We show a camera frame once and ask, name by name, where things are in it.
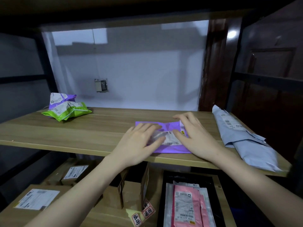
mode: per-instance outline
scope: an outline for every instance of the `purple mailer bag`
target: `purple mailer bag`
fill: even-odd
[[[51,99],[49,101],[49,110],[53,109],[54,107],[58,106],[59,104],[65,101],[72,101],[75,102],[75,98],[77,95],[67,95],[64,93],[51,93]]]
[[[181,121],[168,122],[168,123],[162,123],[162,122],[149,122],[149,123],[157,123],[160,126],[162,126],[162,128],[156,130],[153,133],[149,142],[147,143],[148,145],[156,141],[161,136],[166,137],[164,143],[161,146],[159,146],[158,149],[154,151],[154,153],[176,153],[176,154],[191,153],[184,145],[181,144],[181,142],[176,138],[176,136],[172,132],[173,129],[176,129],[180,131],[184,136],[188,137],[184,125]]]

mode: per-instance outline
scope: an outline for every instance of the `wall socket box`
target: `wall socket box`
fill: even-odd
[[[97,80],[95,79],[95,88],[97,92],[108,92],[107,87],[107,79],[104,80]]]

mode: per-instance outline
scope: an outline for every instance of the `hand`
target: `hand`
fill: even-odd
[[[173,116],[183,123],[189,138],[185,137],[178,130],[173,130],[176,138],[196,156],[213,161],[222,147],[201,125],[200,121],[192,112]]]
[[[139,123],[136,127],[131,127],[110,155],[114,155],[115,160],[124,168],[139,164],[165,141],[165,137],[160,137],[146,146],[153,132],[160,128],[161,126],[152,123]]]

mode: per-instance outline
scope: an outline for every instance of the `forearm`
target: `forearm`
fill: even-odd
[[[113,178],[123,170],[111,154],[84,179],[71,188],[60,199],[51,204],[26,227],[76,227],[81,225],[97,199]]]
[[[218,152],[213,163],[239,185],[275,226],[303,223],[301,198],[225,149]]]

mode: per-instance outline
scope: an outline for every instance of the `black tray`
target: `black tray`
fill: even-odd
[[[216,227],[225,227],[221,206],[219,203],[216,189],[214,187],[214,182],[212,177],[196,175],[196,174],[171,172],[171,171],[164,171],[163,173],[162,194],[161,194],[161,200],[159,206],[157,227],[163,227],[166,183],[173,183],[173,181],[178,183],[184,182],[184,183],[199,184],[200,187],[207,188],[210,206],[212,213],[214,215],[214,221],[216,223]]]

